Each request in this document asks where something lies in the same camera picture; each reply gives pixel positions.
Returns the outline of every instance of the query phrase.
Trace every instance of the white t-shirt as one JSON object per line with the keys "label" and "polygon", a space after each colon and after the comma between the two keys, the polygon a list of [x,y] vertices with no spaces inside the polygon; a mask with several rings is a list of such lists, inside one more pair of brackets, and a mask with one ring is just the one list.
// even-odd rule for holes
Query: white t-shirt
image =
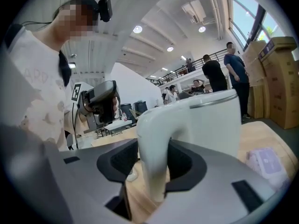
{"label": "white t-shirt", "polygon": [[[59,53],[25,30],[14,43],[10,57],[36,91],[23,119],[16,121],[16,125],[35,133],[43,141],[56,144],[60,151],[68,150],[64,130],[74,133],[71,87],[70,84],[64,86],[59,74]],[[81,129],[86,130],[88,127],[77,118],[77,133],[81,133]]]}
{"label": "white t-shirt", "polygon": [[172,94],[171,92],[168,92],[168,93],[166,94],[165,100],[167,100],[168,103],[171,103],[171,102],[176,101],[177,98],[178,98],[178,95],[177,95],[176,92],[174,92],[173,94]]}
{"label": "white t-shirt", "polygon": [[168,90],[168,89],[164,89],[164,90],[162,91],[162,94],[167,94],[167,93],[169,93],[169,90]]}

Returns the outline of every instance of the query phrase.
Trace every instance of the man in navy shirt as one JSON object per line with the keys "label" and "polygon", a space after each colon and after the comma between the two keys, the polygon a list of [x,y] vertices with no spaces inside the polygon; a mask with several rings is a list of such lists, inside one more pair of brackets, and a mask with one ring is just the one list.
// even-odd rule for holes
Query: man in navy shirt
{"label": "man in navy shirt", "polygon": [[235,47],[232,42],[226,44],[228,54],[224,56],[224,64],[229,71],[230,81],[240,100],[242,118],[250,118],[247,114],[249,96],[249,79],[246,67],[242,59],[235,56]]}

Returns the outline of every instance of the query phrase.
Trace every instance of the person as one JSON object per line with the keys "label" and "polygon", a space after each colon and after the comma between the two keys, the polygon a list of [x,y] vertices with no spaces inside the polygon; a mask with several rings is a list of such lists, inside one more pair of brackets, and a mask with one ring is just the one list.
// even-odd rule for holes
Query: person
{"label": "person", "polygon": [[166,95],[169,93],[169,88],[166,87],[163,91],[162,91],[162,98],[163,98],[163,104],[165,104],[165,97]]}
{"label": "person", "polygon": [[191,59],[186,59],[186,66],[187,66],[187,69],[188,69],[188,73],[190,73],[192,71]]}
{"label": "person", "polygon": [[[74,112],[71,107],[71,69],[67,60],[66,66],[60,65],[60,59],[66,59],[60,50],[71,38],[85,36],[93,29],[99,16],[98,6],[95,0],[66,2],[43,30],[31,32],[23,27],[8,49],[12,62],[35,90],[34,100],[22,119],[14,121],[15,125],[54,143],[60,151],[68,150],[64,131],[74,134],[77,112],[76,107]],[[116,103],[113,98],[114,112]],[[86,117],[79,113],[76,133],[83,135],[88,128]]]}
{"label": "person", "polygon": [[195,95],[201,95],[205,93],[205,83],[202,83],[200,80],[194,80],[193,85],[191,87],[191,91]]}
{"label": "person", "polygon": [[175,90],[175,86],[171,85],[169,87],[169,92],[166,94],[165,97],[165,104],[170,104],[171,102],[175,102],[178,100],[178,95]]}
{"label": "person", "polygon": [[212,61],[209,55],[204,55],[205,64],[202,66],[202,71],[210,81],[213,92],[225,91],[228,89],[225,76],[220,68],[218,61]]}
{"label": "person", "polygon": [[226,44],[228,54],[224,56],[224,64],[229,71],[230,81],[237,92],[240,101],[241,117],[250,118],[247,113],[247,103],[249,97],[248,72],[242,59],[235,55],[235,47],[232,42]]}

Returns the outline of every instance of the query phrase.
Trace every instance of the railing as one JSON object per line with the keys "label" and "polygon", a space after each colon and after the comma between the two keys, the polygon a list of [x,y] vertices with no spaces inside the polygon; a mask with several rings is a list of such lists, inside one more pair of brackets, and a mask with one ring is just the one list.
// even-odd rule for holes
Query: railing
{"label": "railing", "polygon": [[[210,56],[211,60],[216,60],[218,61],[220,64],[223,62],[224,60],[224,56],[227,54],[227,50],[224,49],[224,50],[221,50],[221,51],[217,51],[216,53],[213,53]],[[202,66],[204,65],[204,61],[203,59],[199,59],[197,61],[194,61],[192,62],[192,71],[190,72],[193,72],[195,70],[200,70],[202,68]],[[149,81],[151,81],[154,85],[157,85],[157,86],[161,86],[167,82],[170,82],[176,78],[179,78],[183,75],[186,75],[188,73],[188,69],[187,69],[187,66],[184,65],[182,66],[181,68],[173,71],[173,72],[170,72],[169,74],[167,74],[166,76],[162,77],[161,79],[158,79],[158,80],[154,80],[154,79],[147,79]]]}

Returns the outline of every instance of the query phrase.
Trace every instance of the desk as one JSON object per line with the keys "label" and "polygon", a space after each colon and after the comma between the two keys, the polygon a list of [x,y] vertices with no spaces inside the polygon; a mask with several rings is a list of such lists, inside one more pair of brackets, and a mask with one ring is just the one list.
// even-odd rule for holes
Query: desk
{"label": "desk", "polygon": [[[133,138],[137,138],[136,127],[127,129],[112,137],[107,136],[94,140],[92,146],[100,146]],[[274,149],[276,154],[280,157],[288,176],[292,179],[298,170],[298,160],[288,145],[263,122],[257,121],[242,125],[240,147],[237,158],[240,161],[245,162],[246,153],[248,151],[263,147],[272,147]],[[146,221],[161,203],[152,201],[145,190],[141,162],[138,161],[134,167],[138,172],[138,178],[133,182],[126,182],[126,187],[133,222],[142,223]],[[166,182],[168,181],[169,173],[166,175]]]}
{"label": "desk", "polygon": [[105,136],[103,138],[99,138],[97,140],[92,141],[92,146],[97,147],[97,146],[102,146],[110,143],[115,143],[121,140],[127,140],[127,139],[134,139],[137,138],[137,133],[136,133],[136,126],[126,129],[122,131],[119,134],[116,134],[114,136]]}
{"label": "desk", "polygon": [[107,129],[110,132],[110,134],[111,134],[112,130],[118,129],[118,128],[121,128],[121,127],[124,127],[124,126],[127,126],[127,125],[131,125],[131,124],[132,124],[132,121],[129,120],[129,119],[127,121],[116,120],[112,124],[107,125],[104,128]]}

